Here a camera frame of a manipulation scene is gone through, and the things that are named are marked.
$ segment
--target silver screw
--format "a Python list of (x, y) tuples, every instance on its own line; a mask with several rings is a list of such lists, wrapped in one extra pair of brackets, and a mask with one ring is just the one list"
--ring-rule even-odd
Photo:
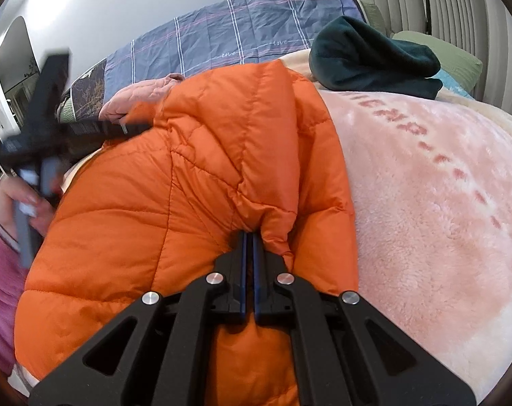
[(209, 284), (216, 285), (224, 281), (224, 276), (221, 273), (213, 272), (209, 273), (205, 279)]
[(344, 292), (342, 294), (342, 302), (355, 305), (359, 302), (359, 295), (356, 292)]
[(283, 285), (290, 285), (294, 280), (294, 276), (291, 273), (281, 273), (276, 277), (276, 280)]
[(154, 305), (160, 300), (160, 295), (157, 292), (146, 292), (141, 296), (141, 301), (146, 305)]

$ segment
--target dark green folded cloth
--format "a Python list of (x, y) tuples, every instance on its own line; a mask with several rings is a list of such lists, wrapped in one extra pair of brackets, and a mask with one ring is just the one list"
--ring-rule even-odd
[(427, 46), (392, 40), (363, 21), (338, 17), (312, 43), (311, 72), (333, 91), (387, 91), (435, 99), (442, 81)]

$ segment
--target person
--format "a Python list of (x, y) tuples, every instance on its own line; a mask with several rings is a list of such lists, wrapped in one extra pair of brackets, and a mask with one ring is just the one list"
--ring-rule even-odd
[(13, 330), (16, 308), (22, 295), (27, 270), (19, 266), (17, 230), (13, 220), (13, 202), (30, 204), (36, 216), (30, 224), (45, 236), (54, 209), (27, 183), (18, 177), (4, 176), (0, 182), (0, 371), (8, 377), (16, 363)]

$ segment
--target jacket sleeve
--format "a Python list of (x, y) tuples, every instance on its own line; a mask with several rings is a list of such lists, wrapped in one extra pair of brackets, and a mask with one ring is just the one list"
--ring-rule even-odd
[(16, 362), (13, 329), (26, 271), (19, 267), (17, 243), (0, 226), (0, 370), (10, 374)]

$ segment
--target pink fleece blanket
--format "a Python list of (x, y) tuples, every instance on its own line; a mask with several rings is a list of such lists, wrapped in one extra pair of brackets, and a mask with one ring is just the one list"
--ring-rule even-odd
[(360, 293), (481, 401), (512, 361), (512, 138), (460, 105), (320, 94), (346, 159)]

